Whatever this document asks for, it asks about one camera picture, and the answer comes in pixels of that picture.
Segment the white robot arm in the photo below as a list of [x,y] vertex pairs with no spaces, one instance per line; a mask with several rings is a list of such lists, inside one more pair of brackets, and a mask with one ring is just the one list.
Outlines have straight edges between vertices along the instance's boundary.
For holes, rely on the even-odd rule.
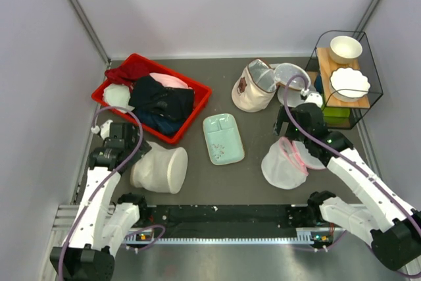
[[[65,280],[108,281],[114,270],[114,258],[127,236],[130,228],[139,224],[145,226],[149,220],[150,209],[142,195],[125,194],[116,204],[114,213],[106,221],[111,197],[121,175],[113,171],[126,160],[139,142],[139,130],[131,123],[112,123],[106,121],[101,129],[93,132],[103,139],[103,146],[94,149],[89,155],[87,182],[78,209],[84,212],[80,221],[75,220],[73,234],[67,247],[54,247],[50,261],[55,270],[63,273]],[[124,165],[121,173],[130,168],[151,150],[143,141],[133,158]],[[63,266],[59,266],[60,256],[65,249]]]
[[[291,116],[301,129],[291,124]],[[303,142],[309,153],[340,177],[366,207],[357,209],[333,193],[316,192],[309,199],[315,222],[344,227],[369,245],[391,270],[421,256],[421,212],[391,191],[342,133],[327,129],[317,102],[303,103],[288,114],[282,107],[275,133],[279,134],[284,122],[289,123],[285,136]]]

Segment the light green tray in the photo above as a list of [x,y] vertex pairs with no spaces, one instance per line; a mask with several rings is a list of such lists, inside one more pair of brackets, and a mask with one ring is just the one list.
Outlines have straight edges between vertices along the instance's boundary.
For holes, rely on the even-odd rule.
[[213,164],[232,164],[244,158],[244,147],[237,122],[229,113],[212,115],[204,119],[203,132],[210,161]]

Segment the ceramic dish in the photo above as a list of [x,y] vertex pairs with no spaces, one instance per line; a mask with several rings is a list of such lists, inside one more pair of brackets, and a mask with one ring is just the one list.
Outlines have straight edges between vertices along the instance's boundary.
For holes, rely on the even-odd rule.
[[329,78],[329,88],[336,99],[354,102],[364,97],[370,89],[368,78],[359,70],[339,68]]
[[241,161],[244,154],[237,122],[229,113],[212,115],[203,121],[206,146],[214,165],[227,165]]
[[329,56],[338,64],[349,64],[361,53],[360,42],[349,36],[337,36],[330,42]]

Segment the white wall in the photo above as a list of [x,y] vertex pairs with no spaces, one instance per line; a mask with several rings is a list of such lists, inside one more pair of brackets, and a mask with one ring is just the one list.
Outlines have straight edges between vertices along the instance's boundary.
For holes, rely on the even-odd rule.
[[125,58],[309,55],[354,30],[370,0],[79,0],[107,53]]
[[421,0],[383,0],[366,31],[385,95],[366,124],[385,181],[421,208]]
[[67,0],[0,8],[0,279],[36,280],[76,183],[104,63]]

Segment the black cloth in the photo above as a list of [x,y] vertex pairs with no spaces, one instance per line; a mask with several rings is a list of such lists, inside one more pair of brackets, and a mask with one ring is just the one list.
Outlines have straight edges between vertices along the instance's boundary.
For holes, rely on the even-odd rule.
[[172,121],[185,120],[193,112],[192,89],[164,87],[152,77],[141,77],[130,95],[129,105]]

